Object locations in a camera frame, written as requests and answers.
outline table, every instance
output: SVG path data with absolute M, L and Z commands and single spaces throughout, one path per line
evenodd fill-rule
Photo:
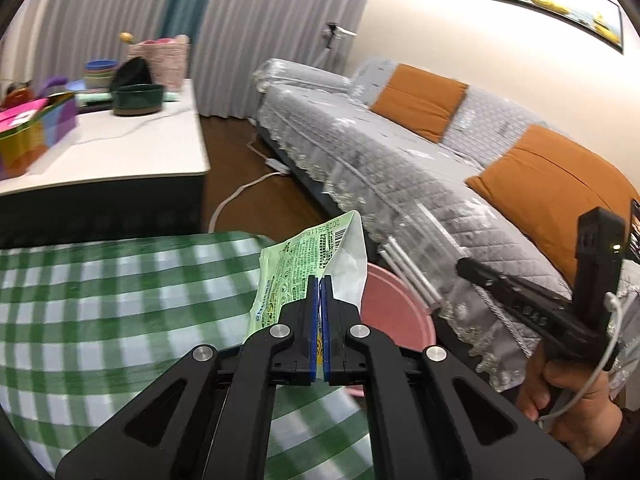
M 81 114 L 69 135 L 50 165 L 0 181 L 0 248 L 200 232 L 209 159 L 190 80 L 159 114 Z
M 0 406 L 44 469 L 194 346 L 240 344 L 270 244 L 235 232 L 0 250 Z M 302 474 L 373 479 L 366 416 L 343 388 L 276 391 L 265 478 Z

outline pink basket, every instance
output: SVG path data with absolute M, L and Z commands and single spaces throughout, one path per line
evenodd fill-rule
M 142 43 L 129 45 L 127 60 L 144 57 L 151 70 L 154 83 L 163 85 L 171 92 L 182 90 L 187 77 L 189 43 Z

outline barcode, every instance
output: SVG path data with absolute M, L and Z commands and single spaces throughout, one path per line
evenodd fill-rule
M 340 242 L 346 230 L 347 228 L 340 229 L 339 231 L 334 231 L 334 253 L 338 250 L 338 246 L 340 245 Z

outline green snack bag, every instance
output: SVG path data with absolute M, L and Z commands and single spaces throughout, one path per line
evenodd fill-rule
M 306 296 L 310 275 L 330 274 L 334 298 L 360 301 L 367 279 L 367 251 L 362 219 L 357 211 L 311 227 L 260 252 L 260 280 L 250 311 L 246 337 L 278 321 L 280 309 Z M 318 316 L 318 363 L 322 369 L 322 316 Z

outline orange cushion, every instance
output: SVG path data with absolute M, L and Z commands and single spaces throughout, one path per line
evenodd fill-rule
M 440 142 L 467 86 L 400 64 L 370 110 L 431 142 Z
M 578 217 L 600 206 L 630 221 L 638 192 L 614 166 L 570 139 L 530 126 L 466 184 L 505 215 L 573 285 Z

